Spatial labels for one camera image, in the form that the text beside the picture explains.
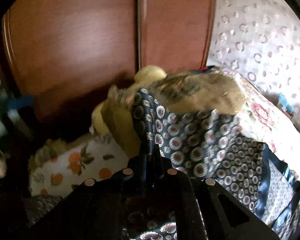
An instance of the wooden door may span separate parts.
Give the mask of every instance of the wooden door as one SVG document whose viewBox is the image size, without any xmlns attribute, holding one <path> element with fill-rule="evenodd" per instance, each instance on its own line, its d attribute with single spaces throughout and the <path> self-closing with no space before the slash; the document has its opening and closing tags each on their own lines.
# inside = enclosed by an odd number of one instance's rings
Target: wooden door
<svg viewBox="0 0 300 240">
<path fill-rule="evenodd" d="M 138 69 L 137 0 L 16 0 L 2 32 L 40 122 L 84 122 L 88 131 L 109 86 L 128 86 Z"/>
<path fill-rule="evenodd" d="M 205 66 L 214 10 L 215 0 L 141 0 L 141 66 Z"/>
</svg>

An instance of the orange print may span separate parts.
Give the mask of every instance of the orange print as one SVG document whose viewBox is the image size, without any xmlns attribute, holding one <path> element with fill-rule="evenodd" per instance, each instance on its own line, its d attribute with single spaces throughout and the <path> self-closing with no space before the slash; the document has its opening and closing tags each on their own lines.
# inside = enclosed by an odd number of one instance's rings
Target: orange print
<svg viewBox="0 0 300 240">
<path fill-rule="evenodd" d="M 79 174 L 79 172 L 81 171 L 81 165 L 77 163 L 69 165 L 69 168 L 71 169 L 73 174 Z"/>
<path fill-rule="evenodd" d="M 48 195 L 48 191 L 45 188 L 43 188 L 42 190 L 40 190 L 40 194 L 41 195 Z"/>
<path fill-rule="evenodd" d="M 70 165 L 78 163 L 79 160 L 80 160 L 80 153 L 76 152 L 69 155 L 68 162 Z"/>
<path fill-rule="evenodd" d="M 58 161 L 58 157 L 52 158 L 52 159 L 50 160 L 50 162 L 52 162 L 52 163 L 56 163 L 57 161 Z"/>
<path fill-rule="evenodd" d="M 111 177 L 111 171 L 107 168 L 102 168 L 99 171 L 100 179 L 109 179 Z"/>
<path fill-rule="evenodd" d="M 61 173 L 58 173 L 56 175 L 51 174 L 50 181 L 53 186 L 59 186 L 62 180 L 63 180 L 63 176 Z"/>
</svg>

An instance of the brown wooden cabinet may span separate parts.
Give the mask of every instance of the brown wooden cabinet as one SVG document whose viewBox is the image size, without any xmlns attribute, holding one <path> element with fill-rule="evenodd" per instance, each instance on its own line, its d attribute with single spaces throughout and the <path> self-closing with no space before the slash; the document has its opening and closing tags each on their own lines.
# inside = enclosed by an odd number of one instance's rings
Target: brown wooden cabinet
<svg viewBox="0 0 300 240">
<path fill-rule="evenodd" d="M 205 65 L 215 0 L 16 0 L 2 19 L 0 65 L 41 123 L 83 126 L 112 84 L 139 67 Z"/>
</svg>

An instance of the metal screw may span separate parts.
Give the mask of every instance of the metal screw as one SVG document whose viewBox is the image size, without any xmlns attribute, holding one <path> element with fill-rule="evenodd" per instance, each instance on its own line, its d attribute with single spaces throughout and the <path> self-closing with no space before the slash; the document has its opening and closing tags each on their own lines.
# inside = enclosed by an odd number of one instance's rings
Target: metal screw
<svg viewBox="0 0 300 240">
<path fill-rule="evenodd" d="M 124 175 L 131 175 L 132 173 L 133 173 L 133 170 L 129 169 L 129 168 L 123 170 Z"/>
<path fill-rule="evenodd" d="M 206 184 L 208 184 L 209 186 L 213 186 L 216 183 L 216 181 L 214 179 L 206 179 Z"/>
<path fill-rule="evenodd" d="M 84 184 L 88 187 L 93 186 L 95 184 L 94 179 L 86 179 Z"/>
<path fill-rule="evenodd" d="M 168 169 L 167 172 L 168 172 L 169 175 L 176 175 L 177 174 L 176 169 Z"/>
</svg>

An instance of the light blue object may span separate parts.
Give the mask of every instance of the light blue object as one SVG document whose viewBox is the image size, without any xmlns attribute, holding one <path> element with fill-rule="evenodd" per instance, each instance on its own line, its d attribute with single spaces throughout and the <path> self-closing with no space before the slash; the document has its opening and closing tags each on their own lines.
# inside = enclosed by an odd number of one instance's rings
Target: light blue object
<svg viewBox="0 0 300 240">
<path fill-rule="evenodd" d="M 282 105 L 282 109 L 284 111 L 288 111 L 291 115 L 293 114 L 293 108 L 292 108 L 292 106 L 289 105 L 286 97 L 282 93 L 279 94 L 278 104 Z"/>
</svg>

